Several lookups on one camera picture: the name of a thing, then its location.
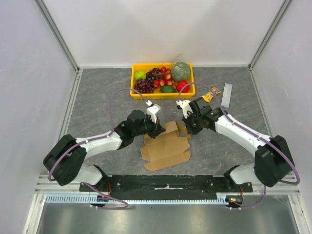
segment melon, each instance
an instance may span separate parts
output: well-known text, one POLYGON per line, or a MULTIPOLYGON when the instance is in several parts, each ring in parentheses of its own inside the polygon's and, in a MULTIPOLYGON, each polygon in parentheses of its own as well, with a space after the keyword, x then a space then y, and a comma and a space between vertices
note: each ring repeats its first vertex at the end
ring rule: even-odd
POLYGON ((190 75, 191 75, 190 66, 184 62, 177 62, 171 69, 172 79, 174 79, 177 82, 187 80, 187 78, 190 75))

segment flattened cardboard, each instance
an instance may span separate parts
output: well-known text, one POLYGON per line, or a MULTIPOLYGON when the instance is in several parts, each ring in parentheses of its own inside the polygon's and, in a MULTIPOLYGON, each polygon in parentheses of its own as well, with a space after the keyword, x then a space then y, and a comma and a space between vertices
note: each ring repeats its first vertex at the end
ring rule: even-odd
POLYGON ((149 135, 145 134, 143 136, 144 144, 145 145, 155 144, 155 143, 158 143, 158 142, 179 136, 179 130, 177 128, 175 121, 165 123, 162 125, 162 127, 164 129, 166 129, 166 131, 159 134, 159 136, 157 136, 155 139, 153 139, 149 135))
POLYGON ((191 157, 191 152, 187 151, 180 153, 178 155, 173 155, 171 157, 166 157, 164 159, 156 160, 153 162, 145 163, 144 167, 149 171, 157 171, 166 167, 171 167, 178 165, 183 162, 187 162, 191 157))
POLYGON ((182 123, 180 123, 178 121, 176 121, 175 123, 176 123, 176 126, 177 126, 178 130, 180 132, 182 132, 187 137, 187 139, 191 139, 192 135, 191 134, 187 134, 186 127, 182 123))
POLYGON ((155 144, 150 144, 140 149, 142 159, 156 161, 186 151, 190 144, 186 137, 175 137, 155 144))
POLYGON ((191 138, 191 135, 187 134, 186 127, 177 121, 171 121, 162 126, 166 131, 156 139, 152 139, 148 135, 143 136, 145 147, 142 147, 140 151, 142 159, 150 161, 144 164, 149 171, 187 162, 191 157, 191 152, 184 152, 190 147, 188 139, 191 138), (185 137, 179 137, 179 131, 185 137))

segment yellow plastic tray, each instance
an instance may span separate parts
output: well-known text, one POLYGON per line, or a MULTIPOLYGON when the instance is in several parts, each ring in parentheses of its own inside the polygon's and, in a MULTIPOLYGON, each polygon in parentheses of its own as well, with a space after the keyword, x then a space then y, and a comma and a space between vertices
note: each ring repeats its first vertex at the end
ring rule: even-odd
MULTIPOLYGON (((191 75, 190 77, 188 77, 188 79, 186 80, 188 83, 190 82, 194 82, 194 75, 193 75, 193 67, 192 64, 187 62, 187 64, 190 66, 191 68, 191 75)), ((159 66, 165 66, 166 68, 170 68, 172 69, 172 63, 168 62, 168 63, 138 63, 138 64, 134 64, 132 67, 132 73, 131 73, 131 83, 130 83, 130 88, 134 88, 134 85, 136 83, 136 79, 134 77, 135 72, 137 71, 144 71, 145 73, 152 70, 154 67, 159 67, 159 66)), ((180 98, 181 99, 190 99, 191 97, 193 97, 195 95, 196 91, 195 91, 195 85, 191 84, 190 85, 190 90, 187 93, 181 93, 180 98)), ((154 91, 153 94, 143 94, 143 96, 145 96, 147 99, 177 99, 179 92, 176 91, 176 93, 167 93, 167 94, 163 94, 159 91, 154 91)), ((133 97, 136 100, 141 100, 142 97, 133 92, 130 91, 130 96, 133 97)))

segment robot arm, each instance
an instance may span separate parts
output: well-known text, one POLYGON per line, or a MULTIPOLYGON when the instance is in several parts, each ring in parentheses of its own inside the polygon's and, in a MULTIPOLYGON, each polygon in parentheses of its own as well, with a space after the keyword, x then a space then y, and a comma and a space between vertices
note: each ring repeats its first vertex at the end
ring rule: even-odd
POLYGON ((243 184, 260 181, 264 185, 272 187, 291 171, 288 163, 274 149, 259 139, 262 137, 272 143, 293 163, 287 143, 281 136, 272 138, 262 135, 228 115, 234 122, 259 136, 254 137, 239 128, 234 122, 230 122, 220 108, 212 110, 202 97, 194 101, 177 101, 177 105, 183 111, 182 121, 189 134, 196 135, 203 128, 211 129, 231 138, 255 157, 254 163, 244 166, 236 165, 225 173, 225 175, 229 175, 231 183, 243 184))
POLYGON ((149 105, 147 114, 140 110, 133 110, 125 121, 114 128, 112 133, 109 131, 98 136, 77 139, 71 135, 63 136, 45 157, 44 166, 50 171, 64 152, 82 142, 60 161, 52 175, 59 185, 66 185, 72 181, 96 185, 105 174, 96 165, 83 164, 84 160, 106 151, 120 150, 130 145, 136 136, 148 134, 155 138, 165 131, 157 117, 160 107, 151 102, 147 104, 149 105))

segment gray countertop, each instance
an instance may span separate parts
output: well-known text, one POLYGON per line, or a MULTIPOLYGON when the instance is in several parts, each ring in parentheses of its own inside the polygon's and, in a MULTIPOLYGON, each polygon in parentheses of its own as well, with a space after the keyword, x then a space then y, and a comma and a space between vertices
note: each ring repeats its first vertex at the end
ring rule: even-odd
MULTIPOLYGON (((91 137, 109 131, 112 126, 108 114, 112 94, 130 87, 131 68, 84 69, 71 115, 68 133, 73 137, 91 137)), ((259 101, 247 67, 196 67, 195 81, 214 85, 223 90, 224 83, 233 85, 228 112, 243 124, 267 134, 259 101)), ((198 97, 207 93, 205 87, 196 86, 198 97)), ((181 120, 182 112, 175 100, 153 100, 161 106, 160 123, 181 120)), ((213 99, 212 108, 217 107, 213 99)), ((125 120, 133 109, 146 111, 146 104, 130 97, 128 91, 115 96, 112 111, 115 125, 125 120)), ((188 162, 155 172, 147 171, 139 149, 143 138, 136 137, 133 144, 119 151, 105 152, 89 158, 86 163, 96 164, 107 174, 221 175, 232 166, 253 162, 254 157, 231 139, 211 130, 203 130, 190 140, 191 158, 188 162)))

